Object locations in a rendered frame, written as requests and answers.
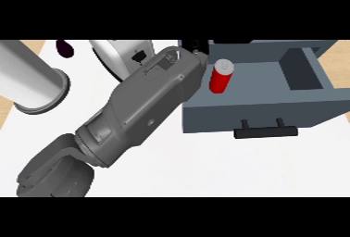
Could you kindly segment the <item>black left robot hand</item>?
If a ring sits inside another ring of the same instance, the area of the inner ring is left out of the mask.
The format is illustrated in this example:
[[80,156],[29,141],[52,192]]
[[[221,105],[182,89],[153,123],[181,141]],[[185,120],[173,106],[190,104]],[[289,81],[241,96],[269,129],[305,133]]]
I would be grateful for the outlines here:
[[[249,44],[250,40],[213,40],[215,44]],[[181,46],[193,53],[210,53],[210,40],[182,40]]]

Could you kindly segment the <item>red can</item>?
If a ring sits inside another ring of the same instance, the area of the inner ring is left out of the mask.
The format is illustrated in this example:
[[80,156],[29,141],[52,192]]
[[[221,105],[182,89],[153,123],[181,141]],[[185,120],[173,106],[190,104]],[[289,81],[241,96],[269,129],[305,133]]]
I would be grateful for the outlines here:
[[231,76],[234,73],[233,62],[222,58],[216,61],[212,70],[210,90],[215,94],[222,94],[227,91]]

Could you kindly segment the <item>blue-grey open drawer box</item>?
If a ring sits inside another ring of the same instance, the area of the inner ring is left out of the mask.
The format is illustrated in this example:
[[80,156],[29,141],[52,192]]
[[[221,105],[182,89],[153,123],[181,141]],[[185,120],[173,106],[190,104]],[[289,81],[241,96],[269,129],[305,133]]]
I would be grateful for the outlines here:
[[255,40],[249,44],[210,41],[210,61],[227,58],[234,74],[227,91],[210,91],[210,75],[187,107],[305,102],[349,102],[350,89],[337,89],[326,75],[321,55],[333,40]]

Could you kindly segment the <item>blue-grey drawer front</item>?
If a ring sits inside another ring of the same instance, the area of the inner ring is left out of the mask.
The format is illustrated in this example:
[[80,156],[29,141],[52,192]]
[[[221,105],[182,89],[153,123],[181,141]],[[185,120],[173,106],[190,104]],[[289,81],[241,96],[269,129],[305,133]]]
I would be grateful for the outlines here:
[[350,111],[350,89],[238,92],[213,94],[200,90],[184,104],[184,132],[234,131],[249,121],[252,128],[287,126],[311,128]]

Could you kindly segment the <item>white rounded appliance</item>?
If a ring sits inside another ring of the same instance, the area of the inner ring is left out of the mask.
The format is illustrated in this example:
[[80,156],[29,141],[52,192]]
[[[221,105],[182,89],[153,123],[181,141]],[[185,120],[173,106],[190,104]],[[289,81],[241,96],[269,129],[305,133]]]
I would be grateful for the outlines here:
[[137,72],[156,56],[151,40],[91,40],[101,63],[119,81]]

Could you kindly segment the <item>dark purple eggplant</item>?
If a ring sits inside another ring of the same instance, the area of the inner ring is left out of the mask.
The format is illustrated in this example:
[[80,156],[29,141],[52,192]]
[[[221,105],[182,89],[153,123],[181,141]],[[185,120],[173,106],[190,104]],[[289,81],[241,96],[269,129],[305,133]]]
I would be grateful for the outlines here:
[[63,57],[72,58],[75,56],[75,48],[66,40],[57,41],[57,50]]

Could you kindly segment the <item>white cylinder with grey rim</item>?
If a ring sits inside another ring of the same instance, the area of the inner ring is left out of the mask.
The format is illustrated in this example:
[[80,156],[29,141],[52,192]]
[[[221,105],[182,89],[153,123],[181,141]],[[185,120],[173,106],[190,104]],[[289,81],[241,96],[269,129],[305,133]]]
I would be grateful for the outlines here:
[[20,111],[39,115],[66,100],[70,78],[20,40],[0,40],[0,95]]

